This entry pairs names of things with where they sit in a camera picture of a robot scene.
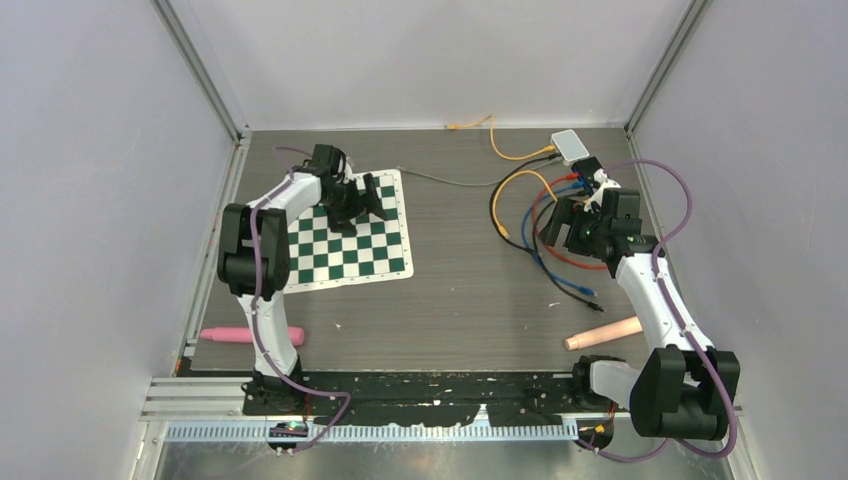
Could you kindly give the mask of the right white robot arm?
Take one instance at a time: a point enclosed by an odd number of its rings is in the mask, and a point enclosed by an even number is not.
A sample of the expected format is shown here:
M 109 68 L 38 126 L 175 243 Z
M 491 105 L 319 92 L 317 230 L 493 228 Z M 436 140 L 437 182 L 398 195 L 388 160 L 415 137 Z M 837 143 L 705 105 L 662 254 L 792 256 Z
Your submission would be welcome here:
M 571 397 L 584 410 L 615 403 L 643 437 L 717 441 L 731 433 L 741 373 L 736 355 L 715 348 L 696 325 L 671 278 L 661 241 L 642 231 L 641 195 L 602 168 L 574 172 L 589 185 L 585 202 L 560 198 L 542 229 L 546 242 L 568 228 L 571 253 L 601 260 L 630 300 L 650 355 L 636 369 L 610 356 L 575 363 Z

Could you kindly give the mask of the green white chessboard mat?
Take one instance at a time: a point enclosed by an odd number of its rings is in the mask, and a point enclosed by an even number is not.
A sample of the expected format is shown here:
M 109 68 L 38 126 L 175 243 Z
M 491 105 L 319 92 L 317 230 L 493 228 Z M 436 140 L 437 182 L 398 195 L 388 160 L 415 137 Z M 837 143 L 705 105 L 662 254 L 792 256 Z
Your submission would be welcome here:
M 401 173 L 377 170 L 374 183 L 387 218 L 352 221 L 354 232 L 334 233 L 326 209 L 313 206 L 289 224 L 287 294 L 408 279 L 414 275 Z

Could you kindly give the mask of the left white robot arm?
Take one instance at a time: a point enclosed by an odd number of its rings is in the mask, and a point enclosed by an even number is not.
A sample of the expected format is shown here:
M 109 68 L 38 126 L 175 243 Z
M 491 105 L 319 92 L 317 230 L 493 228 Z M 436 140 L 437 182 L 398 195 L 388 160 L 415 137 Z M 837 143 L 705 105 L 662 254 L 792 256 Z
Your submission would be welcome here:
M 293 414 L 315 389 L 302 383 L 297 350 L 290 339 L 284 288 L 291 272 L 289 225 L 314 206 L 335 233 L 355 231 L 354 222 L 386 213 L 371 173 L 356 174 L 339 148 L 317 144 L 290 167 L 271 190 L 222 211 L 217 276 L 242 306 L 255 352 L 250 395 L 268 394 L 280 412 Z

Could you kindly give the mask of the black network switch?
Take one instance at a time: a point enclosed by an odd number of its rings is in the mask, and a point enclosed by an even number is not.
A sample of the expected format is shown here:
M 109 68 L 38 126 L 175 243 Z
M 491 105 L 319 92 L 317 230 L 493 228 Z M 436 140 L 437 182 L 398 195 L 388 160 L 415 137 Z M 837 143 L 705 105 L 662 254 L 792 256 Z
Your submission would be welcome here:
M 584 187 L 584 190 L 592 195 L 595 193 L 600 183 L 595 180 L 595 173 L 602 169 L 601 163 L 594 156 L 585 159 L 577 160 L 571 166 L 571 170 L 575 173 Z

